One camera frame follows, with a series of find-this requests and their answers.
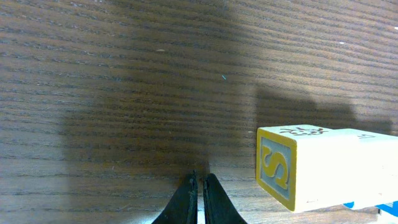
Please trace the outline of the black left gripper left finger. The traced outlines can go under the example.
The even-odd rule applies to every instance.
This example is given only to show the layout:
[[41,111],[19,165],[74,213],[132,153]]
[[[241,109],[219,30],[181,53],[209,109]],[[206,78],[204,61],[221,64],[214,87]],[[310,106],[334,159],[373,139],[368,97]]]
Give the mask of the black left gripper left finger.
[[198,184],[195,170],[188,174],[152,224],[197,224]]

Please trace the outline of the wooden block green side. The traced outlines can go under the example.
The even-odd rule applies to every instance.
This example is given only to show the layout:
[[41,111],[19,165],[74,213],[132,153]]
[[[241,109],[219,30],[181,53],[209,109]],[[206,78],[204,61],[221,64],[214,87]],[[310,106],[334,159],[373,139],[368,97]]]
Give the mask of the wooden block green side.
[[308,124],[258,128],[256,181],[295,213],[352,202],[358,146],[354,134]]

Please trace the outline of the wooden block blue side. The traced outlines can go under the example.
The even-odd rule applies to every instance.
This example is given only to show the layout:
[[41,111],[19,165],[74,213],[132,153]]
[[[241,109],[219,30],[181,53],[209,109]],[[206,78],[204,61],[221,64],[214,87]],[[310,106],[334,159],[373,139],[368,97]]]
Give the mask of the wooden block blue side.
[[397,137],[358,129],[339,129],[358,138],[354,165],[354,200],[344,206],[357,210],[397,200]]
[[350,202],[350,203],[344,203],[343,205],[352,210],[359,210],[359,209],[366,208],[366,207],[376,207],[380,211],[383,211],[383,212],[388,213],[394,217],[397,217],[397,201],[384,203],[384,204],[380,204],[380,205],[376,205],[375,202],[367,202],[367,203]]

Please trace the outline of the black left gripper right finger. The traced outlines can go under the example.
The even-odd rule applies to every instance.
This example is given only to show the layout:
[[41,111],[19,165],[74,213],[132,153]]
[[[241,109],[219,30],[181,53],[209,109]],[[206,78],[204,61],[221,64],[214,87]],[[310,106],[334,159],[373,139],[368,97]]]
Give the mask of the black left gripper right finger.
[[206,224],[247,224],[214,174],[204,180],[203,199]]

